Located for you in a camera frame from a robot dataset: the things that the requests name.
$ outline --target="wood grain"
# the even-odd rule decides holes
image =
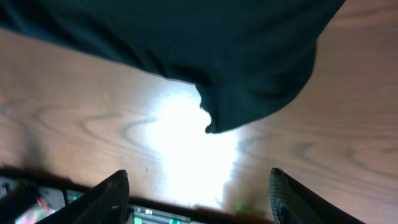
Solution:
[[[281,167],[367,223],[398,219],[398,2],[347,1],[290,105],[219,135],[194,86],[0,31],[0,165],[271,218]]]

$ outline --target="dark green shirt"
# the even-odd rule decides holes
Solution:
[[[3,0],[0,27],[194,83],[208,133],[290,103],[345,0]]]

